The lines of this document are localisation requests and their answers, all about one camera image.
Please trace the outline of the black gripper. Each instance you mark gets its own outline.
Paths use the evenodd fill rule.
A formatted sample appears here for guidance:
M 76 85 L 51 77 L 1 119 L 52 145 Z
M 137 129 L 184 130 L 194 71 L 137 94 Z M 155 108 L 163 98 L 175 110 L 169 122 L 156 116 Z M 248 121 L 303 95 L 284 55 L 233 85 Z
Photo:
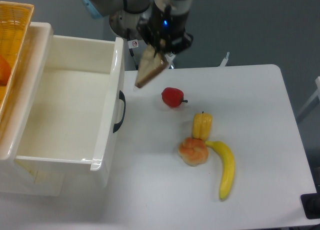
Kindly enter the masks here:
M 189 12 L 174 15 L 172 7 L 161 10 L 154 4 L 150 17 L 139 19 L 136 29 L 144 42 L 153 46 L 154 58 L 157 54 L 164 55 L 172 65 L 172 53 L 176 55 L 191 47 L 194 38 L 185 29 L 188 16 Z

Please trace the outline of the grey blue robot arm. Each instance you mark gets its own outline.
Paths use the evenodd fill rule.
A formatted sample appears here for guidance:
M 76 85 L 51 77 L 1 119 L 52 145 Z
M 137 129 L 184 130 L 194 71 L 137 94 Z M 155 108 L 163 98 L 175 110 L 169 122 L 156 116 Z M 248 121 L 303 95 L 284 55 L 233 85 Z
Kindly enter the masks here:
M 186 23 L 193 0 L 82 0 L 92 18 L 108 17 L 112 31 L 127 41 L 142 40 L 156 53 L 177 55 L 193 36 Z

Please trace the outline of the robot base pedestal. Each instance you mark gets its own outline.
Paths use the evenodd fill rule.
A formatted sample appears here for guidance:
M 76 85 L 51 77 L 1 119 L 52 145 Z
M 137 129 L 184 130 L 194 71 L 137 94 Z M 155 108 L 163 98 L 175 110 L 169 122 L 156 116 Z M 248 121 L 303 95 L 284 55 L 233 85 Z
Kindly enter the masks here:
M 124 40 L 124 62 L 126 71 L 138 70 L 141 55 L 146 47 L 145 41 L 137 30 L 140 18 L 148 19 L 151 14 L 151 7 L 138 14 L 117 11 L 109 16 L 111 30 L 118 37 Z

